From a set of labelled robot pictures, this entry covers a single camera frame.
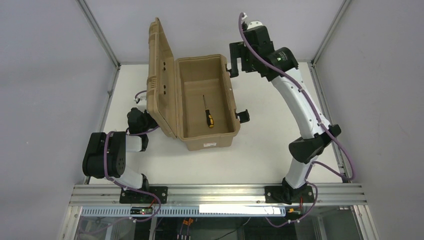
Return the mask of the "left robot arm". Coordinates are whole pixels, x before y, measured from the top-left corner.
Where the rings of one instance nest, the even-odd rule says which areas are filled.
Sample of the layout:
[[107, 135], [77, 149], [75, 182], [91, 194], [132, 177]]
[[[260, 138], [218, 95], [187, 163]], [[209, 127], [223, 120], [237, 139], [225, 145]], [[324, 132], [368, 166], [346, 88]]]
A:
[[125, 131], [94, 132], [90, 135], [82, 161], [85, 176], [109, 180], [124, 190], [150, 191], [147, 177], [127, 166], [126, 154], [144, 152], [148, 133], [159, 128], [147, 110], [133, 107], [127, 114]]

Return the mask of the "black yellow screwdriver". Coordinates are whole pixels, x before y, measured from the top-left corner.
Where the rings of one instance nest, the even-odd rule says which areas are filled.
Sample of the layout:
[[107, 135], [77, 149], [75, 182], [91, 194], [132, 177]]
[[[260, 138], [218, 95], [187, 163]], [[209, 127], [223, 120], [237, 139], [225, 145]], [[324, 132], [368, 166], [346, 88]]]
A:
[[212, 117], [211, 112], [210, 112], [210, 110], [207, 106], [205, 96], [203, 95], [202, 98], [203, 98], [203, 103], [204, 103], [204, 107], [205, 107], [206, 123], [207, 123], [209, 128], [213, 128], [214, 127], [213, 117]]

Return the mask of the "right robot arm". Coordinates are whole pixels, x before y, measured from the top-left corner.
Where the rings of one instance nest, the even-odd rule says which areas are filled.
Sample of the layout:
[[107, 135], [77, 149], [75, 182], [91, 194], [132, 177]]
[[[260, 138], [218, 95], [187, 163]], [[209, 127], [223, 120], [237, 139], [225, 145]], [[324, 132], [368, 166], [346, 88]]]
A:
[[243, 40], [229, 44], [230, 77], [239, 75], [238, 60], [241, 60], [243, 72], [257, 72], [266, 78], [285, 100], [300, 130], [300, 137], [288, 146], [292, 161], [281, 187], [268, 192], [273, 203], [290, 205], [307, 193], [306, 179], [312, 161], [341, 133], [341, 128], [332, 125], [318, 111], [301, 81], [288, 75], [288, 71], [299, 69], [290, 49], [275, 49], [268, 29], [261, 22], [254, 26], [242, 23], [239, 29]]

